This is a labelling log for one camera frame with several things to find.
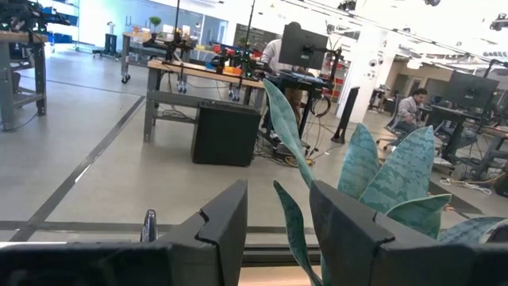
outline potted plant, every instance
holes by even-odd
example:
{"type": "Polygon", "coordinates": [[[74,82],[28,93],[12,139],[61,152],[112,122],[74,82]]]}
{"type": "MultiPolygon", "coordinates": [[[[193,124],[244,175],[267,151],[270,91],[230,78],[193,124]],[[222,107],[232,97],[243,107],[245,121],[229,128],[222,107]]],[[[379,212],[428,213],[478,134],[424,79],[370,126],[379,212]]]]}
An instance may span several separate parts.
{"type": "Polygon", "coordinates": [[[160,22],[162,22],[162,20],[160,20],[159,17],[150,17],[148,20],[150,21],[150,24],[153,25],[152,39],[155,40],[157,38],[156,32],[157,26],[160,25],[160,22]]]}

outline white shirt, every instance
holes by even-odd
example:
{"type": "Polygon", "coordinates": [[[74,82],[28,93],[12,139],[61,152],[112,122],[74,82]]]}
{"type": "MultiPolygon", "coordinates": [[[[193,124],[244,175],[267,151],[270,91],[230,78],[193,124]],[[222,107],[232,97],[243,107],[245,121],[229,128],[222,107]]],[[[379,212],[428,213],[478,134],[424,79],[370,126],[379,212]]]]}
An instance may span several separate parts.
{"type": "Polygon", "coordinates": [[[261,56],[261,61],[267,63],[276,74],[279,74],[280,70],[283,69],[293,70],[292,65],[279,63],[280,48],[282,45],[283,41],[281,39],[271,41],[263,50],[263,55],[261,56]]]}

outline gray floor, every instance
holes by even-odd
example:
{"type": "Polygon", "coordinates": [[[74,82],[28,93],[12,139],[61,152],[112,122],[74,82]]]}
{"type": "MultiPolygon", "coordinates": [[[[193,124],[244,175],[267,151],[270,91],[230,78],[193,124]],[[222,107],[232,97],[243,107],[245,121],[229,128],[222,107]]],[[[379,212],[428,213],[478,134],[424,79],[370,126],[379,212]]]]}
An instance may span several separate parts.
{"type": "MultiPolygon", "coordinates": [[[[145,94],[147,69],[130,68],[128,84],[120,82],[120,64],[112,60],[94,60],[79,52],[59,52],[47,59],[48,115],[35,118],[16,133],[0,133],[0,220],[29,220],[50,195],[66,180],[92,149],[118,123],[125,112],[145,94]]],[[[23,83],[31,82],[32,71],[23,71],[23,83]]],[[[211,99],[227,99],[223,83],[190,78],[195,87],[187,94],[211,99]]],[[[193,115],[195,110],[180,108],[193,115]]],[[[19,110],[19,122],[25,122],[35,106],[19,110]]],[[[375,138],[389,137],[383,129],[388,115],[367,113],[364,124],[375,138]]],[[[51,227],[37,231],[30,241],[137,240],[136,231],[122,227],[111,230],[85,230],[94,223],[141,223],[148,208],[155,209],[158,223],[178,224],[198,211],[200,206],[227,188],[235,180],[248,180],[248,225],[253,230],[248,243],[287,243],[284,217],[272,187],[277,179],[302,208],[306,227],[312,227],[308,189],[298,169],[280,167],[257,157],[248,168],[210,166],[191,162],[193,126],[178,122],[157,122],[151,143],[142,141],[144,104],[100,157],[78,178],[74,187],[46,219],[51,227]],[[81,222],[62,229],[60,222],[81,222]]],[[[316,177],[334,186],[347,145],[329,139],[338,119],[331,114],[318,121],[309,119],[304,139],[322,154],[313,166],[316,177]]],[[[351,135],[354,125],[349,126],[351,135]]],[[[479,148],[487,149],[486,142],[479,148]]],[[[387,156],[380,150],[381,156],[387,156]]],[[[433,180],[439,180],[436,174],[433,180]]],[[[496,194],[487,197],[477,191],[454,187],[451,191],[478,207],[485,215],[508,216],[508,199],[496,194]]],[[[465,220],[454,211],[443,213],[442,227],[465,220]]],[[[14,234],[2,230],[0,241],[14,234]]],[[[309,243],[316,243],[307,235],[309,243]]]]}

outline black box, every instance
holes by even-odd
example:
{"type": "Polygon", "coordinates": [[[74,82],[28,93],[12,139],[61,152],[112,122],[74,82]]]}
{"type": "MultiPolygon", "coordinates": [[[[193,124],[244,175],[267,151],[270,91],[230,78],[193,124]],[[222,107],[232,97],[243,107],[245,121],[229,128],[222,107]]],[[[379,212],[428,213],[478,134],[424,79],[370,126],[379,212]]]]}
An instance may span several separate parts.
{"type": "Polygon", "coordinates": [[[192,161],[198,164],[249,166],[261,114],[251,106],[202,102],[198,107],[192,161]]]}

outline person's shirt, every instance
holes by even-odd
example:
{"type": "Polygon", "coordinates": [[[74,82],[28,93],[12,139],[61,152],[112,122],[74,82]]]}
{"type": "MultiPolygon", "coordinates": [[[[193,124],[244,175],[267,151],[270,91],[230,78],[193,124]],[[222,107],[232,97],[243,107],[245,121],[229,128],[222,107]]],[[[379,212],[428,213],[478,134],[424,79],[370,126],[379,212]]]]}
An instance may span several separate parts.
{"type": "Polygon", "coordinates": [[[281,39],[271,41],[263,50],[263,55],[261,56],[261,61],[267,63],[272,71],[274,71],[277,75],[281,70],[293,70],[292,65],[279,63],[279,55],[282,45],[283,41],[281,39]]]}
{"type": "Polygon", "coordinates": [[[413,96],[407,97],[400,101],[398,104],[398,120],[402,121],[406,118],[407,115],[413,116],[413,123],[416,124],[416,120],[418,118],[418,106],[414,101],[413,96]]]}

